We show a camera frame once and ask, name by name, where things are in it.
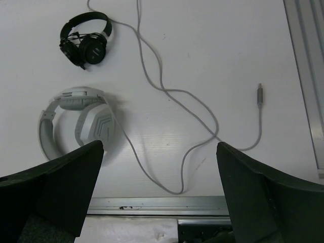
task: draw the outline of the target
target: black headband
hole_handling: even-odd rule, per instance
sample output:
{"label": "black headband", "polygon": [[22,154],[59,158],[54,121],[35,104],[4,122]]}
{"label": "black headband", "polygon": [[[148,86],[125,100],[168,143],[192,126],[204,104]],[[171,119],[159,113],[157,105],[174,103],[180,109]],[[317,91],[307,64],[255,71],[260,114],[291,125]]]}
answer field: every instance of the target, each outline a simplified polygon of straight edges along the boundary
{"label": "black headband", "polygon": [[111,22],[108,19],[107,15],[100,13],[100,12],[88,12],[88,13],[80,14],[80,15],[75,16],[74,18],[70,19],[70,21],[67,22],[61,30],[61,34],[60,34],[61,39],[67,38],[68,35],[70,34],[72,28],[76,27],[79,24],[82,24],[84,22],[87,22],[87,21],[93,20],[93,19],[105,20],[107,22],[107,24],[106,24],[103,32],[105,32],[107,36],[110,36],[111,31],[112,31],[112,25],[111,25]]}

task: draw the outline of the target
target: white table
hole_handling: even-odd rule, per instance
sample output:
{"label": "white table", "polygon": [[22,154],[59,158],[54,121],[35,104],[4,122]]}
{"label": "white table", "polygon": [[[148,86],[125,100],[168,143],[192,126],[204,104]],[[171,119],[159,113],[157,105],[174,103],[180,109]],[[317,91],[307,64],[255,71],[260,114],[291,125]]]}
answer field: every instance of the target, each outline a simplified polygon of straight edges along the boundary
{"label": "white table", "polygon": [[[91,2],[93,8],[136,25],[135,0]],[[142,34],[159,51],[168,88],[193,92],[215,112],[219,136],[237,147],[257,137],[256,88],[264,85],[263,136],[247,154],[293,176],[318,182],[317,167],[282,0],[164,0],[142,3]],[[134,34],[114,26],[113,49],[89,71],[74,66],[59,49],[59,33],[86,12],[85,1],[0,1],[0,176],[45,162],[37,122],[51,97],[63,89],[90,86],[113,97],[118,118],[149,172],[180,189],[184,152],[209,133],[145,80]],[[85,24],[100,31],[104,23]],[[158,82],[154,56],[145,63]],[[191,98],[175,94],[213,128]],[[64,112],[55,138],[66,151],[77,148],[77,112]],[[141,172],[125,138],[117,132],[105,156],[94,197],[170,196]],[[223,195],[214,141],[194,151],[185,165],[185,196]]]}

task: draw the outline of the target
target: black headphones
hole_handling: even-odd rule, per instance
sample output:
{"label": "black headphones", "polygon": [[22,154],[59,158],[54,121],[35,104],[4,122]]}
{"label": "black headphones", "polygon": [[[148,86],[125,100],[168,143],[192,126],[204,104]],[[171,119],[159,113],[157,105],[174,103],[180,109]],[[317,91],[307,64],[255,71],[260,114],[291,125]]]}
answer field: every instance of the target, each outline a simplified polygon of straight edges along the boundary
{"label": "black headphones", "polygon": [[[78,32],[70,34],[72,28],[93,19],[102,19],[107,22],[103,33],[109,37],[112,32],[111,22],[107,15],[100,12],[89,12],[74,17],[63,26],[60,34],[61,51],[74,65],[82,69],[85,69],[85,63],[98,64],[106,55],[107,39],[103,34],[79,34]],[[80,41],[78,46],[72,42],[76,39]]]}

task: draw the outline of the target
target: black ear cup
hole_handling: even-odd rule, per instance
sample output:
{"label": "black ear cup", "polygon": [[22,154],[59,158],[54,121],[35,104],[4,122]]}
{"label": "black ear cup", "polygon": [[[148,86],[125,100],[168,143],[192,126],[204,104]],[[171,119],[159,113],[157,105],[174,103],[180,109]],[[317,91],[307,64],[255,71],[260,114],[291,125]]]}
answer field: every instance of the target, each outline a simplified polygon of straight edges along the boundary
{"label": "black ear cup", "polygon": [[61,43],[60,49],[74,65],[85,68],[85,62],[81,59],[78,48],[73,42],[66,41]]}
{"label": "black ear cup", "polygon": [[100,63],[106,55],[106,38],[96,33],[85,37],[79,45],[79,53],[83,60],[90,64]]}

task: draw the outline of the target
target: gray cable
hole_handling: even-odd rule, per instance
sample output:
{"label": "gray cable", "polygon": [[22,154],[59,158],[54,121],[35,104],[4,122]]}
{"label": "gray cable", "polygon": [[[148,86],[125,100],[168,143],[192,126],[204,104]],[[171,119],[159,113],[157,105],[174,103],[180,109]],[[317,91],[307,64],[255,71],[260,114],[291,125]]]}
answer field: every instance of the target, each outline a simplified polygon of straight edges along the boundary
{"label": "gray cable", "polygon": [[[87,7],[90,11],[95,11],[94,9],[92,9],[90,7],[90,0],[87,0]],[[120,25],[123,25],[123,26],[126,26],[128,28],[130,28],[136,35],[136,38],[137,38],[137,41],[138,41],[138,46],[139,46],[139,51],[140,51],[140,58],[141,58],[141,64],[142,64],[142,68],[143,68],[143,71],[144,71],[144,74],[145,74],[145,77],[147,79],[147,81],[149,82],[149,84],[157,89],[157,90],[160,90],[160,91],[163,91],[170,99],[172,99],[173,101],[175,101],[178,105],[180,105],[184,110],[186,110],[189,114],[191,114],[193,117],[195,117],[204,127],[205,129],[212,134],[212,136],[207,139],[206,141],[202,142],[202,143],[199,143],[193,147],[191,147],[186,153],[185,155],[183,156],[182,158],[182,163],[181,163],[181,170],[180,170],[180,179],[181,179],[181,190],[179,192],[174,192],[174,191],[170,191],[169,189],[167,189],[166,187],[164,187],[161,183],[159,183],[158,181],[155,181],[144,169],[144,167],[142,166],[139,158],[138,158],[138,155],[137,155],[137,152],[134,148],[134,145],[132,143],[132,141],[130,140],[130,138],[127,136],[126,132],[124,131],[124,129],[122,128],[122,126],[120,125],[120,123],[118,122],[118,120],[116,119],[116,116],[115,114],[113,113],[112,109],[111,110],[111,114],[113,116],[113,118],[115,119],[117,125],[120,127],[122,133],[124,134],[125,138],[127,139],[127,141],[129,142],[132,150],[133,150],[133,153],[135,155],[135,158],[136,158],[136,161],[138,163],[138,165],[140,166],[141,170],[143,171],[143,173],[147,176],[147,178],[152,181],[154,184],[156,184],[157,186],[159,186],[160,188],[162,188],[163,190],[165,190],[166,192],[170,193],[170,194],[173,194],[173,195],[180,195],[184,192],[184,179],[183,179],[183,168],[184,168],[184,163],[185,163],[185,160],[188,156],[188,154],[194,150],[195,148],[197,147],[200,147],[200,146],[203,146],[209,142],[211,142],[213,139],[217,139],[218,141],[222,141],[218,136],[218,131],[219,131],[219,126],[218,126],[218,121],[215,117],[215,115],[213,114],[213,112],[211,111],[211,109],[206,105],[204,104],[200,99],[198,99],[195,95],[193,95],[192,93],[186,91],[186,90],[180,90],[180,89],[166,89],[163,85],[163,79],[162,79],[162,73],[163,73],[163,68],[162,68],[162,62],[161,62],[161,59],[158,55],[158,52],[144,39],[144,37],[141,35],[140,33],[140,23],[141,23],[141,2],[140,0],[136,0],[136,7],[137,7],[137,29],[135,29],[133,26],[131,25],[128,25],[128,24],[125,24],[125,23],[122,23],[122,22],[119,22],[119,21],[116,21],[116,20],[112,20],[110,19],[113,23],[116,23],[116,24],[120,24]],[[147,70],[146,70],[146,66],[145,66],[145,63],[144,63],[144,58],[143,58],[143,51],[142,51],[142,43],[141,41],[143,41],[151,50],[152,52],[154,53],[155,57],[156,57],[156,60],[157,60],[157,63],[158,63],[158,67],[159,67],[159,81],[160,81],[160,87],[156,86],[151,78],[149,77],[148,73],[147,73]],[[191,110],[189,110],[185,105],[183,105],[180,101],[178,101],[177,99],[175,99],[173,96],[171,96],[169,94],[169,92],[182,92],[182,93],[185,93],[185,94],[188,94],[190,95],[192,98],[194,98],[197,102],[199,102],[207,111],[208,113],[211,115],[211,117],[213,118],[214,122],[215,122],[215,126],[216,126],[216,130],[215,132],[213,132],[196,114],[194,114]],[[248,151],[248,150],[251,150],[253,149],[254,147],[256,147],[258,145],[258,143],[260,142],[261,140],[261,136],[262,136],[262,104],[263,104],[263,100],[259,99],[259,93],[262,94],[262,87],[261,85],[259,85],[259,88],[258,88],[258,110],[259,110],[259,135],[258,135],[258,138],[256,140],[256,142],[248,147],[248,148],[243,148],[243,149],[239,149],[240,151]]]}

